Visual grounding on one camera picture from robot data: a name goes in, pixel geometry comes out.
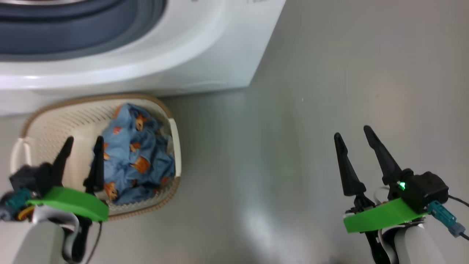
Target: blue cloth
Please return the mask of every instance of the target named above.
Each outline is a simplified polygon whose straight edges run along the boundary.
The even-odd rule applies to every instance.
[[[114,204],[150,199],[174,177],[174,154],[167,152],[172,138],[161,127],[143,108],[124,104],[103,131],[105,190]]]

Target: metal ring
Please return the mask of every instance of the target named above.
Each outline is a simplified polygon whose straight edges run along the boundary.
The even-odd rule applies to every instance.
[[[27,6],[56,6],[73,4],[88,0],[0,0],[0,4],[27,5]]]

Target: washing machine door opening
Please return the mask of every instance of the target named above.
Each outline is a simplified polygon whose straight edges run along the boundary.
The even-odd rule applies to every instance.
[[[165,7],[166,0],[0,0],[0,61],[104,53],[148,33]]]

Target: black cable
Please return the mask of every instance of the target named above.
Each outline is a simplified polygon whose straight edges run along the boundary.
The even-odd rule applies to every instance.
[[[465,240],[469,241],[469,236],[464,233],[459,233],[459,235],[464,238]]]
[[[90,255],[88,256],[88,260],[86,261],[85,264],[90,264],[91,258],[93,257],[94,251],[96,250],[96,247],[98,246],[99,238],[101,237],[101,230],[103,229],[103,222],[99,223],[99,231],[98,231],[98,236],[96,238],[96,242],[94,243],[93,249],[91,250]]]
[[[465,201],[463,201],[463,200],[461,200],[461,199],[459,199],[459,198],[456,198],[456,197],[454,197],[454,196],[451,196],[451,195],[448,195],[448,197],[451,198],[451,199],[453,199],[453,200],[455,200],[455,201],[458,201],[458,202],[464,204],[464,205],[467,206],[467,207],[469,207],[469,202],[465,202]]]

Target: basket handle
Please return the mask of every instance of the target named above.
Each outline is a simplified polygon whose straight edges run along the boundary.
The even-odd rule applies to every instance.
[[[171,127],[171,134],[173,136],[174,144],[174,160],[176,163],[176,177],[181,176],[182,161],[181,161],[181,142],[179,141],[179,132],[177,130],[176,121],[173,118],[169,119]]]
[[[20,159],[21,159],[21,146],[24,148],[24,156],[26,158],[26,164],[32,166],[31,158],[31,147],[26,139],[18,138],[18,140],[13,145],[13,150],[11,151],[10,156],[10,173],[14,174],[20,169]]]

